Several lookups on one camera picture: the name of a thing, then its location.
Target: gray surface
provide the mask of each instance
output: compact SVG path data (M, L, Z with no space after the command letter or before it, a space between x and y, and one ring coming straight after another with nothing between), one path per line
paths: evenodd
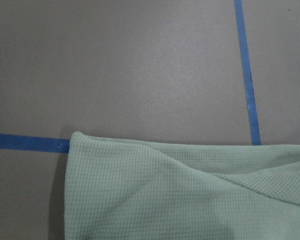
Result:
M300 144L300 1L243 7L262 143ZM233 1L0 0L0 133L74 131L250 145ZM66 161L0 149L0 239L63 239Z

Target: painter's tape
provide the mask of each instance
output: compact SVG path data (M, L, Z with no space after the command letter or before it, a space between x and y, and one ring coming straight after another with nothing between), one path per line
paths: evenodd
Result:
M66 154L69 146L68 139L0 134L0 149Z
M241 62L243 70L243 78L245 85L245 96L247 110L250 122L250 134L252 145L261 145L257 106L255 100L254 84L252 82L251 66L248 51L248 41L246 36L246 27L244 19L244 11L241 0L234 0L236 24L238 29Z

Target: blue tape strip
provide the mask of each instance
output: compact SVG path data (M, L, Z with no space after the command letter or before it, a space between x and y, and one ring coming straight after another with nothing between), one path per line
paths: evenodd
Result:
M254 85L251 76L251 67L249 60L248 41L246 36L246 27L244 19L244 11L241 0L234 0L236 24L238 28L241 62L243 70L243 78L245 85L245 95L247 110L250 122L250 134L252 145L261 145L258 114L255 100Z
M66 154L69 146L68 139L0 134L0 149Z

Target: cloth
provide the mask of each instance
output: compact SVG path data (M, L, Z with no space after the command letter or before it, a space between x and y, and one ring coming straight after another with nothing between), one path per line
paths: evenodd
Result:
M70 139L65 240L300 240L300 145Z

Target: towel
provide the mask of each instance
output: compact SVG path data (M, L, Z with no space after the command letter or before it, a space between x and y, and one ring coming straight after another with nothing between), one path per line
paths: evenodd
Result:
M300 240L300 145L70 139L65 240Z

